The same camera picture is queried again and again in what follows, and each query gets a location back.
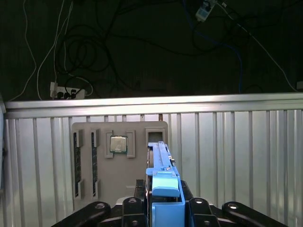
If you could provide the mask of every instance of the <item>power strip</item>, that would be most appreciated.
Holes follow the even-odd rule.
[[[80,89],[73,87],[58,87],[57,83],[51,82],[50,86],[50,97],[56,99],[84,99],[85,98],[85,90],[81,89],[81,91],[75,96]]]
[[[205,22],[209,14],[213,11],[216,3],[216,0],[203,0],[203,5],[198,9],[196,13],[197,20]]]

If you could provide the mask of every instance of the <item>white power cord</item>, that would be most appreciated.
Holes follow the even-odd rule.
[[[68,28],[68,23],[69,23],[69,21],[70,21],[70,16],[71,16],[72,7],[73,7],[73,1],[71,2],[70,12],[69,12],[68,17],[67,17],[67,24],[66,24],[66,28],[65,28],[64,35],[66,35],[66,32],[67,32],[67,28]],[[66,44],[65,44],[65,42],[64,42],[64,69],[65,69],[65,71],[66,71]],[[90,96],[90,95],[92,95],[93,92],[94,92],[94,87],[91,85],[91,83],[90,83],[89,81],[87,81],[86,79],[84,79],[84,78],[80,78],[80,77],[76,77],[76,78],[77,78],[77,79],[81,79],[81,80],[87,82],[87,83],[90,85],[91,91],[90,91],[89,94],[87,94],[87,95],[85,95],[85,96]]]
[[[219,4],[218,2],[216,3],[225,13],[226,13],[226,15],[230,18],[230,19],[232,19],[232,20],[234,20],[234,18],[232,18],[230,15],[229,15],[229,13],[226,11],[226,9],[225,9],[225,7],[226,7],[226,5],[225,6],[222,6],[221,4]],[[242,28],[245,32],[247,32],[256,42],[257,42],[257,44],[259,44],[259,46],[260,47],[262,47],[262,49],[265,51],[265,53],[267,53],[267,55],[270,57],[270,59],[276,64],[276,66],[282,71],[282,73],[283,73],[283,75],[284,75],[284,77],[285,77],[285,79],[286,79],[286,81],[287,81],[287,83],[288,83],[288,85],[292,88],[292,90],[294,90],[294,91],[296,91],[296,92],[298,92],[292,85],[291,85],[291,83],[289,82],[289,80],[288,80],[288,78],[287,78],[287,75],[286,75],[286,73],[284,72],[284,70],[281,68],[281,66],[276,62],[276,60],[270,55],[270,53],[265,49],[265,47],[249,32],[249,31],[247,31],[245,28],[243,28],[240,24],[238,24],[237,23],[237,25],[240,27],[240,28]]]
[[[63,10],[63,6],[64,6],[64,2],[65,0],[63,0],[62,2],[62,5],[61,5],[61,9],[60,9],[60,13],[59,13],[59,18],[58,18],[58,23],[57,23],[57,30],[56,30],[56,36],[55,36],[55,41],[51,47],[51,49],[49,50],[49,52],[47,53],[47,55],[45,56],[45,58],[43,59],[40,67],[38,68],[38,71],[37,71],[37,93],[38,93],[38,97],[40,100],[42,100],[41,96],[40,96],[40,93],[39,93],[39,73],[40,73],[40,70],[42,68],[42,65],[44,64],[45,60],[47,59],[47,57],[49,56],[50,52],[52,51],[52,49],[55,47],[55,44],[56,44],[56,40],[57,40],[57,34],[58,34],[58,30],[59,30],[59,23],[60,23],[60,17],[61,17],[61,14],[62,14],[62,10]]]
[[[28,20],[27,20],[27,12],[26,12],[26,10],[25,10],[25,3],[26,3],[26,1],[27,1],[27,0],[24,0],[24,1],[23,1],[23,13],[24,13],[24,16],[25,16],[25,23],[26,23],[26,25],[25,25],[25,32],[24,32],[24,39],[25,39],[25,42],[26,42],[27,47],[28,47],[28,49],[29,49],[30,55],[31,55],[31,57],[32,57],[32,59],[33,59],[33,61],[34,61],[35,68],[34,68],[32,74],[31,74],[31,75],[29,76],[29,78],[27,79],[27,82],[25,83],[25,86],[24,86],[22,92],[21,92],[19,95],[17,95],[17,96],[15,96],[15,97],[13,97],[12,99],[10,99],[9,102],[11,102],[11,101],[15,100],[16,98],[20,97],[21,95],[23,95],[23,93],[25,92],[25,89],[27,88],[27,85],[28,85],[30,79],[33,77],[33,75],[34,75],[34,73],[36,72],[36,69],[37,69],[37,64],[36,64],[36,61],[35,61],[33,52],[32,52],[32,50],[31,50],[31,48],[30,48],[30,46],[29,46],[29,43],[28,43],[28,40],[27,40]]]
[[[71,16],[71,11],[72,11],[72,8],[73,8],[73,1],[71,1],[71,5],[70,5],[70,9],[69,9],[69,12],[68,12],[68,15],[67,15],[67,18],[65,19],[62,27],[61,27],[61,30],[60,30],[60,33],[64,27],[64,24],[65,22],[67,21],[66,23],[66,28],[68,27],[68,23],[70,21],[70,16]],[[57,72],[56,72],[56,67],[55,67],[55,62],[56,62],[56,47],[57,47],[57,42],[58,42],[58,38],[59,38],[59,34],[56,34],[56,38],[55,38],[55,45],[54,45],[54,49],[53,49],[53,71],[55,73],[55,83],[57,82]]]

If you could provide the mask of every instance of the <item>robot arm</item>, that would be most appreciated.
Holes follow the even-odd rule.
[[[149,143],[146,179],[137,180],[134,196],[112,209],[94,202],[53,227],[286,227],[241,203],[218,209],[194,198],[163,142]]]

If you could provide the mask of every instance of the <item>black cable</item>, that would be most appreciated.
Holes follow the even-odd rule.
[[[95,0],[95,17],[96,17],[96,23],[98,25],[98,27],[101,29],[102,32],[104,32],[104,28],[103,26],[100,24],[100,21],[99,21],[99,0]]]
[[[111,88],[111,90],[110,90],[110,92],[109,92],[110,96],[111,96],[111,93],[112,93],[112,91],[113,91],[114,88],[117,88],[117,89],[118,89],[118,87],[116,86],[116,83],[113,83],[112,81],[107,80],[107,79],[98,79],[98,80],[94,80],[94,81],[91,81],[91,84],[93,85],[93,84],[96,84],[96,83],[99,83],[99,82],[104,82],[104,83],[106,83],[106,84],[112,85],[112,88]],[[86,84],[86,85],[84,85],[83,87],[81,87],[80,90],[77,91],[77,92],[75,93],[75,96],[77,96],[77,94],[78,94],[81,90],[87,88],[88,86],[89,86],[89,84]]]
[[[118,71],[116,69],[116,65],[114,63],[114,60],[111,56],[111,53],[109,51],[109,49],[105,46],[105,51],[106,51],[106,54],[107,54],[107,58],[108,58],[108,62],[109,62],[109,65],[112,69],[112,71],[114,72],[114,75],[115,75],[115,78],[116,78],[116,83],[118,84],[118,82],[120,81],[125,87],[127,87],[128,89],[130,90],[137,90],[136,88],[128,85],[126,82],[124,82],[124,80],[122,80],[118,74]]]
[[[245,28],[248,28],[248,29],[260,29],[260,28],[271,27],[271,26],[277,25],[280,22],[280,20],[281,20],[281,17],[282,17],[282,14],[283,14],[284,10],[286,10],[286,9],[292,7],[292,6],[295,6],[295,5],[297,5],[298,3],[301,3],[301,2],[303,2],[303,0],[297,0],[297,1],[291,3],[291,4],[287,5],[287,6],[284,6],[285,0],[282,0],[281,7],[278,10],[273,10],[271,12],[264,13],[264,14],[259,14],[257,16],[250,16],[250,15],[241,16],[238,12],[236,12],[229,5],[227,5],[226,8],[229,9],[229,10],[231,10],[232,13],[234,13],[237,16],[237,18],[234,18],[234,19],[237,20],[238,23],[241,26],[243,26]],[[266,24],[266,25],[259,25],[259,26],[249,26],[247,24],[247,21],[250,20],[250,19],[258,19],[258,18],[262,18],[262,17],[268,17],[268,16],[271,16],[271,15],[273,15],[275,13],[278,13],[278,12],[279,12],[278,20],[275,21],[274,23],[270,23],[270,24]]]
[[[179,0],[172,0],[172,1],[159,1],[159,2],[147,2],[147,3],[137,3],[137,4],[133,4],[130,5],[128,7],[124,7],[123,9],[121,9],[118,13],[118,15],[123,15],[125,13],[129,13],[131,11],[143,8],[143,7],[147,7],[147,6],[155,6],[155,5],[163,5],[163,4],[171,4],[171,3],[177,3],[180,2]]]
[[[226,39],[227,42],[231,41],[233,45],[237,47],[248,45],[251,35],[244,32],[242,28],[237,25],[237,20],[230,20],[229,17],[226,17],[224,19],[224,26],[225,26],[225,30],[228,31],[228,33],[230,34],[230,38]],[[243,40],[243,39],[245,39],[245,41],[242,42],[241,44],[235,42],[236,40]]]
[[[80,35],[71,34],[78,29],[87,29],[93,35]],[[67,58],[71,64],[71,68],[65,69],[65,65],[62,65],[62,52],[64,49],[64,43],[67,43],[66,54]],[[61,74],[70,74],[77,69],[84,69],[90,72],[103,72],[108,66],[106,61],[103,67],[96,69],[93,66],[97,63],[99,59],[98,49],[104,50],[103,37],[98,33],[93,27],[88,25],[75,25],[67,30],[62,42],[56,53],[56,70]],[[91,53],[90,62],[87,62],[87,56]]]
[[[81,78],[81,79],[86,80],[86,81],[87,81],[86,83],[88,83],[88,85],[90,85],[90,86],[93,88],[93,92],[96,93],[96,95],[97,95],[99,98],[101,98],[101,96],[97,93],[96,89],[94,88],[93,83],[92,83],[89,79],[87,79],[87,78],[85,78],[85,77],[82,77],[82,76],[72,76],[72,77],[68,78],[68,79],[65,81],[64,88],[65,88],[66,93],[69,94],[70,97],[72,97],[73,94],[70,94],[70,93],[67,91],[67,84],[68,84],[69,81],[71,81],[72,79],[75,79],[75,78]],[[84,88],[86,88],[88,85],[86,85],[86,86],[80,88],[80,89],[74,94],[74,97],[76,97],[77,94],[78,94],[81,90],[83,90]]]
[[[257,84],[253,84],[253,85],[248,86],[247,88],[245,88],[245,89],[243,90],[243,93],[246,93],[249,89],[251,89],[251,88],[253,88],[253,87],[258,88],[258,89],[260,90],[261,93],[264,93],[263,88],[262,88],[261,86],[257,85]]]
[[[121,39],[126,39],[126,40],[135,40],[135,41],[140,41],[140,42],[143,42],[143,43],[148,43],[149,45],[156,46],[156,47],[158,47],[158,48],[160,48],[162,50],[165,50],[167,52],[170,52],[170,53],[173,53],[173,54],[177,54],[177,55],[183,55],[183,56],[189,56],[189,57],[196,57],[196,56],[202,55],[202,53],[183,53],[183,52],[171,50],[171,49],[168,49],[168,48],[166,48],[164,46],[156,44],[153,41],[150,41],[150,40],[147,40],[147,39],[143,39],[143,38],[140,38],[140,37],[136,37],[136,36],[118,35],[118,34],[113,34],[113,33],[111,33],[110,36],[116,37],[116,38],[121,38]]]
[[[120,10],[121,6],[123,5],[124,1],[125,1],[125,0],[119,0],[117,9],[115,10],[115,13],[114,13],[114,15],[113,15],[113,18],[112,18],[112,20],[111,20],[111,22],[110,22],[110,24],[109,24],[109,26],[108,26],[108,29],[107,29],[107,31],[106,31],[106,33],[105,33],[105,35],[104,35],[104,40],[107,40],[107,37],[108,37],[109,33],[111,32],[111,30],[112,30],[112,28],[113,28],[113,26],[114,26],[114,23],[115,23],[115,21],[116,21],[116,19],[117,19],[117,17],[118,17],[119,10]]]
[[[194,25],[194,27],[193,27],[193,29],[192,29],[192,31],[191,31],[191,42],[192,42],[192,45],[193,45],[197,50],[199,50],[200,52],[202,52],[202,53],[204,53],[204,54],[205,54],[205,53],[212,52],[212,51],[216,50],[216,49],[219,48],[219,47],[222,47],[222,45],[223,45],[224,43],[230,41],[230,40],[233,38],[233,35],[231,36],[231,33],[232,33],[232,31],[233,31],[233,29],[234,29],[235,27],[238,27],[236,21],[233,21],[232,23],[233,23],[233,24],[231,25],[230,28],[227,29],[226,34],[223,36],[223,38],[220,39],[220,41],[218,42],[218,44],[213,45],[211,48],[204,49],[204,48],[200,47],[200,46],[197,44],[196,39],[195,39],[195,37],[196,37],[196,30],[197,30],[198,26],[202,24],[202,22],[197,22],[197,23]]]

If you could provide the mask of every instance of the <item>blue cable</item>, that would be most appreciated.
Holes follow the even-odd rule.
[[[183,0],[183,6],[184,6],[184,11],[185,11],[185,15],[186,15],[187,21],[189,23],[189,26],[193,30],[194,29],[194,25],[193,25],[193,23],[192,23],[192,21],[190,19],[190,15],[189,15],[188,11],[186,10],[186,0]],[[206,35],[198,32],[196,30],[195,30],[195,33],[197,35],[203,37],[207,41],[210,41],[214,45],[222,45],[222,46],[228,47],[228,48],[230,48],[231,50],[233,50],[236,53],[236,55],[237,55],[237,57],[239,59],[239,62],[240,62],[239,93],[241,93],[241,91],[242,91],[242,77],[243,77],[243,64],[242,64],[242,58],[241,58],[241,55],[240,55],[239,51],[237,49],[235,49],[234,47],[232,47],[232,46],[229,46],[229,45],[223,44],[223,43],[219,43],[219,42],[213,40],[212,38],[210,38],[210,37],[208,37],[208,36],[206,36]]]

